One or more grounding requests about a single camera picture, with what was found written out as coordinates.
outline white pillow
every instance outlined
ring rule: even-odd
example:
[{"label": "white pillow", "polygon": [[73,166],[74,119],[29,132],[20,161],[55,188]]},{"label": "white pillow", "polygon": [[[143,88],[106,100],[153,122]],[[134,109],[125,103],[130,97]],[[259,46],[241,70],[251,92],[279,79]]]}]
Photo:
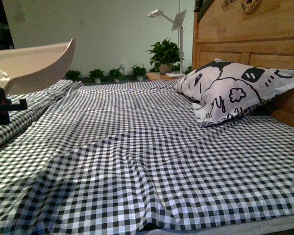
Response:
[{"label": "white pillow", "polygon": [[265,69],[216,59],[178,80],[176,90],[193,99],[200,126],[216,124],[294,88],[294,70]]}]

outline floor lamp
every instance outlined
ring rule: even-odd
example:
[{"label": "floor lamp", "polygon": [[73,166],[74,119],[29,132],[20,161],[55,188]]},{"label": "floor lamp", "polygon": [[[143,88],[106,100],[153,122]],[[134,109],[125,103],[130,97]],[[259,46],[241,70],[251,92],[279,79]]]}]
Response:
[{"label": "floor lamp", "polygon": [[180,55],[180,75],[183,75],[183,27],[182,27],[182,24],[183,24],[185,15],[186,15],[186,10],[176,14],[175,19],[173,21],[169,17],[167,17],[165,14],[163,14],[163,11],[161,11],[161,10],[156,9],[154,11],[151,11],[148,14],[148,16],[150,18],[163,17],[163,18],[167,19],[168,21],[170,21],[173,24],[171,31],[174,31],[174,30],[180,31],[180,39],[179,39],[180,40],[180,53],[181,53],[181,55]]}]

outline black and white checkered sheet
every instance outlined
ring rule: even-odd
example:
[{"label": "black and white checkered sheet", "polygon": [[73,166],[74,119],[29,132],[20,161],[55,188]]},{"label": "black and white checkered sheet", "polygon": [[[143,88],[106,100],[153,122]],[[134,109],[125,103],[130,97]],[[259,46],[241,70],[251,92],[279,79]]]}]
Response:
[{"label": "black and white checkered sheet", "polygon": [[82,86],[0,148],[0,234],[196,230],[294,214],[294,128],[199,128],[174,81]]},{"label": "black and white checkered sheet", "polygon": [[28,109],[9,112],[10,124],[0,126],[0,145],[28,127],[47,107],[54,104],[66,93],[77,89],[79,86],[81,86],[81,83],[74,83],[70,80],[60,80],[49,88],[38,92],[8,95],[7,98],[11,99],[12,103],[19,103],[19,99],[26,99]]}]

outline wooden bed frame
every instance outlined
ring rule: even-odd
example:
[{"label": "wooden bed frame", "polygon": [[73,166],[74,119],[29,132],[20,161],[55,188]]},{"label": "wooden bed frame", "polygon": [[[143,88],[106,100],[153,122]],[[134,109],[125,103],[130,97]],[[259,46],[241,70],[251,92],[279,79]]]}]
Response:
[{"label": "wooden bed frame", "polygon": [[[195,12],[193,69],[215,58],[264,68],[294,69],[294,0],[207,0]],[[261,109],[294,126],[294,90]]]}]

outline bed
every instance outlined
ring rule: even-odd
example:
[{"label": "bed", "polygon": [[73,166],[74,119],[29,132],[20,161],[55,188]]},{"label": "bed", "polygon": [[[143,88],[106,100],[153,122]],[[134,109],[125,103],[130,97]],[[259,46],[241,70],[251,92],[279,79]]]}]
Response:
[{"label": "bed", "polygon": [[[194,70],[294,69],[294,1],[223,2],[195,13]],[[0,234],[294,234],[294,90],[202,127],[179,82],[10,95],[29,109],[0,126]]]}]

